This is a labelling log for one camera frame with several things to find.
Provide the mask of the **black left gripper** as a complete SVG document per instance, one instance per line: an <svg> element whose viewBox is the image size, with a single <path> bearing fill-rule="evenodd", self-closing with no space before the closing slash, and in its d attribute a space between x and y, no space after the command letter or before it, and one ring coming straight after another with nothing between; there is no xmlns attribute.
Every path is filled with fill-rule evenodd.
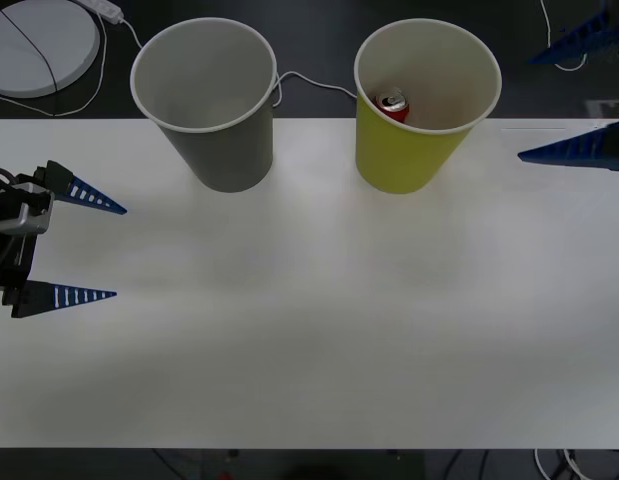
<svg viewBox="0 0 619 480"><path fill-rule="evenodd" d="M55 201L125 215L127 210L100 190L81 180L63 165L49 160L34 178L54 195ZM0 233L0 290L2 305L12 318L26 318L113 298L114 291L29 281L37 234Z"/></svg>

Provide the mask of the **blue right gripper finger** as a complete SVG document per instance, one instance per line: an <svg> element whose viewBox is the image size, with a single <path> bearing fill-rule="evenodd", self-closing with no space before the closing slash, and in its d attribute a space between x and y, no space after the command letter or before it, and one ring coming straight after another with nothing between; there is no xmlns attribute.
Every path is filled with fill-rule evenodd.
<svg viewBox="0 0 619 480"><path fill-rule="evenodd" d="M546 26L546 48L528 64L560 66L563 61L579 58L578 66L584 66L589 54L612 46L618 47L619 54L619 1L602 1L599 13L555 42L546 4L539 4Z"/></svg>
<svg viewBox="0 0 619 480"><path fill-rule="evenodd" d="M523 162L619 172L619 121L565 140L522 151Z"/></svg>

